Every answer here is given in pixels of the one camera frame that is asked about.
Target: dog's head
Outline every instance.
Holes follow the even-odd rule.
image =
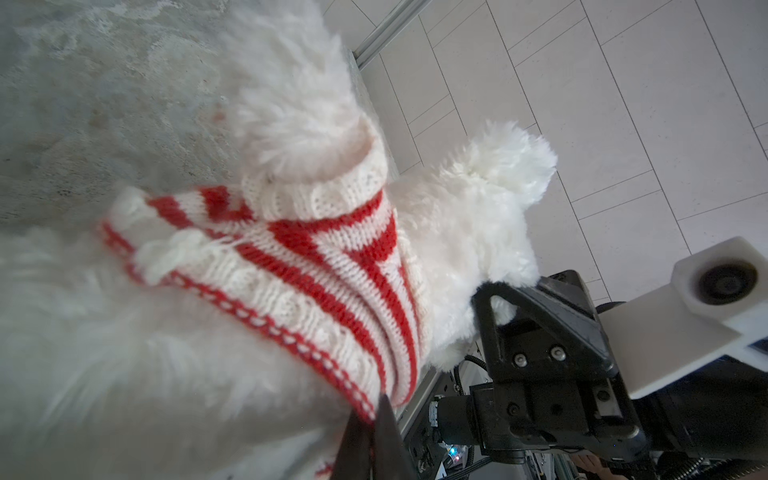
[[[556,163],[544,138],[489,124],[439,166],[391,186],[428,284],[433,365],[450,369],[464,357],[477,332],[470,299],[482,283],[538,281],[524,212],[544,195]],[[507,303],[495,307],[500,322],[512,318]]]

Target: red and white striped sweater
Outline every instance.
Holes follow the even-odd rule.
[[[157,198],[129,188],[102,232],[136,281],[211,302],[373,419],[381,393],[394,406],[410,399],[429,344],[424,285],[384,191],[386,168],[375,141],[323,183],[252,176]]]

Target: screw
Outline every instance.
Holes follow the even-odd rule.
[[[515,365],[519,366],[520,368],[525,367],[528,364],[528,358],[525,357],[522,353],[518,353],[515,355]]]
[[[552,355],[552,358],[558,362],[565,360],[565,350],[563,350],[563,347],[561,346],[553,346],[552,350],[549,351],[549,354]]]

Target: floor tile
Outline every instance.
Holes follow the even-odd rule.
[[[491,8],[504,44],[511,48],[573,1],[488,0],[488,7]]]
[[[538,126],[560,158],[558,172],[570,198],[651,169],[586,19],[517,72]]]
[[[443,38],[447,37],[456,27],[458,27],[464,20],[469,18],[472,13],[478,8],[484,5],[485,2],[481,0],[463,0],[463,2],[456,5],[437,25],[429,30],[428,37],[429,43],[435,47],[440,43]]]
[[[768,2],[697,3],[752,125],[768,122]]]
[[[317,6],[320,7],[320,11],[322,13],[325,13],[326,10],[328,10],[328,7],[330,7],[332,3],[333,3],[333,0],[317,0]]]
[[[680,228],[693,253],[729,238],[744,237],[768,257],[768,194],[680,220]]]
[[[552,177],[541,202],[525,212],[525,219],[542,276],[576,270],[584,282],[600,278],[557,174]]]
[[[541,130],[538,129],[538,124],[533,124],[525,130],[531,135],[541,136]]]
[[[407,177],[408,175],[413,175],[418,171],[424,170],[424,164],[422,162],[418,162],[413,167],[410,167],[408,170],[402,172],[400,174],[400,177]]]
[[[414,121],[448,94],[435,54],[418,18],[411,20],[384,47],[381,57],[406,121]]]
[[[389,149],[400,172],[419,162],[419,152],[402,116],[392,84],[389,83],[381,58],[377,55],[362,72],[362,81],[381,122]]]
[[[512,60],[512,64],[515,66],[521,64],[526,58],[541,50],[547,43],[555,40],[584,17],[586,14],[581,7],[581,2],[575,0],[509,49],[509,58]]]
[[[362,13],[378,25],[400,3],[400,0],[353,0]]]
[[[582,0],[600,45],[669,0]]]
[[[611,299],[632,300],[670,281],[689,255],[663,192],[580,221]]]
[[[440,42],[435,55],[470,137],[486,121],[535,123],[487,5]]]
[[[341,35],[344,45],[352,51],[358,48],[375,28],[352,0],[334,0],[323,17],[328,29]]]
[[[587,290],[589,290],[589,297],[593,302],[598,299],[608,298],[608,291],[605,289],[603,280],[587,282]]]
[[[768,150],[768,124],[760,125],[758,128],[755,128],[755,133],[763,148]]]
[[[661,186],[656,179],[656,174],[651,170],[576,200],[573,202],[574,212],[578,219],[582,219],[657,190],[661,190]]]
[[[676,218],[766,191],[768,162],[694,0],[603,50]]]
[[[456,110],[413,139],[425,166],[438,165],[467,141]]]
[[[436,121],[440,120],[451,110],[455,110],[456,106],[453,104],[451,95],[446,95],[443,99],[437,102],[429,110],[419,115],[408,126],[411,128],[411,135],[414,137],[422,133],[427,128],[431,127]]]
[[[432,0],[429,5],[424,7],[419,13],[419,17],[422,19],[427,34],[460,3],[462,0]]]

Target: white fluffy dog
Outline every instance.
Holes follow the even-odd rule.
[[[321,182],[377,143],[339,38],[314,5],[240,12],[228,40],[243,179]],[[463,357],[482,282],[538,280],[523,213],[555,161],[542,138],[489,126],[441,167],[388,186],[430,310],[421,367],[449,369]],[[163,261],[147,271],[173,268]],[[0,308],[4,478],[329,471],[350,411],[339,391],[204,299],[134,282],[94,232],[0,237]]]

